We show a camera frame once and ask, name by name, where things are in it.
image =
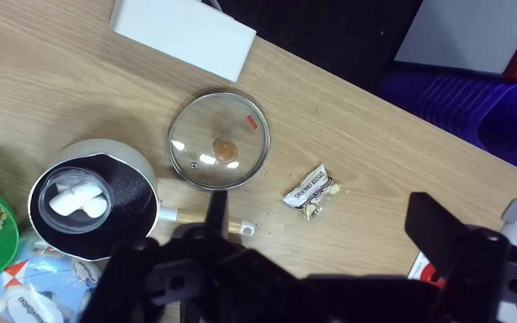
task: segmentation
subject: white wall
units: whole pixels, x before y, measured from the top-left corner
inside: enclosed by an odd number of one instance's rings
[[[397,60],[503,73],[517,49],[517,0],[424,0]]]

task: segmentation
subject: small plastic bag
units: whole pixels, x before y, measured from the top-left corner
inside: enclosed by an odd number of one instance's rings
[[[17,261],[0,272],[0,317],[13,323],[76,323],[99,275],[96,263],[76,259],[28,231]]]

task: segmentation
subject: wooden tabletop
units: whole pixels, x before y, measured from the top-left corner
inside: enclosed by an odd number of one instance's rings
[[[94,135],[144,152],[168,205],[205,209],[209,193],[175,175],[164,139],[182,105],[223,87],[252,94],[273,132],[265,168],[230,193],[230,213],[256,220],[247,243],[295,274],[408,272],[417,249],[403,220],[413,189],[491,227],[517,198],[516,166],[265,39],[229,83],[117,35],[112,6],[0,0],[0,191],[22,218],[45,161]],[[343,189],[308,222],[282,195],[320,162]]]

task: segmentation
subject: small item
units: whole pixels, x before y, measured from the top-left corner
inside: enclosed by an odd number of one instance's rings
[[[284,202],[302,207],[302,213],[311,220],[322,211],[329,195],[336,195],[340,189],[342,186],[329,175],[326,164],[320,164],[284,197]]]
[[[230,162],[230,161],[238,159],[238,155],[239,155],[238,144],[229,137],[218,137],[214,143],[214,148],[216,148],[216,155],[221,162]]]
[[[250,220],[232,218],[229,220],[229,231],[250,236],[250,234],[256,234],[257,225],[256,222],[250,222]]]
[[[85,202],[83,211],[87,214],[90,214],[92,218],[98,218],[101,214],[105,214],[108,209],[108,200],[101,195],[90,198],[89,202]]]
[[[446,284],[446,277],[437,270],[437,266],[426,258],[424,252],[419,252],[417,261],[413,263],[410,274],[410,279],[422,279],[428,283],[433,283],[440,288]]]
[[[56,195],[49,205],[63,216],[72,214],[76,209],[87,205],[89,200],[101,195],[103,189],[94,180],[81,180]]]

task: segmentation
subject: white box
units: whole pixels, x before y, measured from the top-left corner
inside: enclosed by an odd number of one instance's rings
[[[198,0],[117,0],[112,28],[234,82],[257,33]]]

